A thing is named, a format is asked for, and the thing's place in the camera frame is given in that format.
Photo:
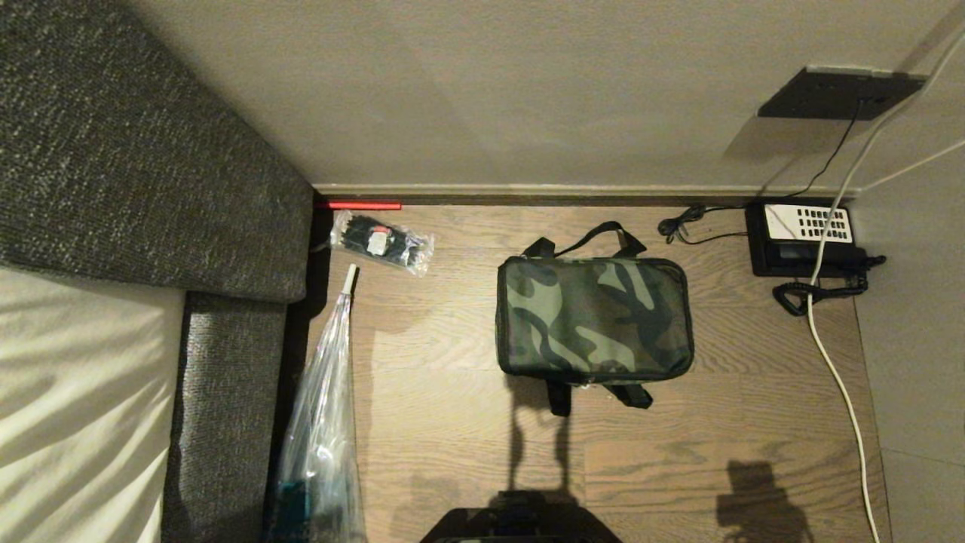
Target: white bed sheet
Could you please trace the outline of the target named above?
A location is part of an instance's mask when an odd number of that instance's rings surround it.
[[[160,540],[183,305],[0,269],[0,542]]]

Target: gray upholstered headboard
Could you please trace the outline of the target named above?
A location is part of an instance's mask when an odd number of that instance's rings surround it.
[[[311,187],[104,0],[0,5],[0,264],[304,295]]]

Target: baseboard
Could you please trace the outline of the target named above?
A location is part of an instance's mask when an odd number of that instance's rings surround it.
[[[689,205],[740,204],[760,197],[759,186],[592,186],[592,185],[348,185],[317,184],[326,197],[402,200],[407,204],[467,205]],[[765,196],[787,194],[796,187],[772,187]],[[854,198],[860,189],[845,196]],[[833,197],[838,189],[815,186],[810,197]]]

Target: red strip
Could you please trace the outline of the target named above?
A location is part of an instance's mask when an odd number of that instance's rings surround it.
[[[401,202],[348,202],[334,201],[321,202],[315,207],[328,210],[353,210],[353,211],[397,211],[402,209]]]

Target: black cable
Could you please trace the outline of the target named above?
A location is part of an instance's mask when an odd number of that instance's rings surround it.
[[[828,157],[828,160],[826,162],[824,162],[824,167],[821,168],[821,171],[814,174],[814,177],[812,177],[811,181],[808,182],[808,186],[805,186],[803,189],[798,190],[797,192],[791,192],[787,196],[783,196],[784,198],[793,198],[794,196],[800,196],[801,194],[804,194],[808,190],[811,190],[811,187],[814,185],[814,182],[817,181],[817,178],[821,177],[821,175],[823,175],[824,172],[828,171],[828,166],[831,165],[831,161],[835,159],[835,157],[838,155],[838,151],[840,151],[841,147],[844,145],[844,140],[847,139],[847,134],[851,132],[852,128],[854,128],[854,123],[855,121],[858,120],[858,115],[861,114],[861,108],[864,105],[865,105],[865,99],[858,99],[858,103],[857,105],[855,105],[855,108],[854,108],[854,115],[851,116],[851,122],[848,123],[847,129],[844,130],[844,134],[841,135],[841,141],[838,142],[838,147],[835,148],[835,152],[832,153],[830,157]]]
[[[679,216],[673,218],[665,218],[660,221],[657,225],[657,232],[662,236],[666,236],[667,244],[673,243],[674,239],[680,240],[682,243],[687,243],[688,245],[699,245],[701,243],[712,242],[714,240],[719,240],[721,238],[729,238],[731,236],[747,236],[747,232],[731,232],[729,234],[721,234],[719,236],[713,236],[705,240],[700,240],[698,242],[691,242],[684,237],[683,233],[687,231],[685,226],[688,222],[696,222],[701,220],[705,214],[719,212],[722,210],[742,210],[744,206],[722,206],[719,208],[708,208],[707,206],[698,205],[690,206],[687,211],[683,212]]]

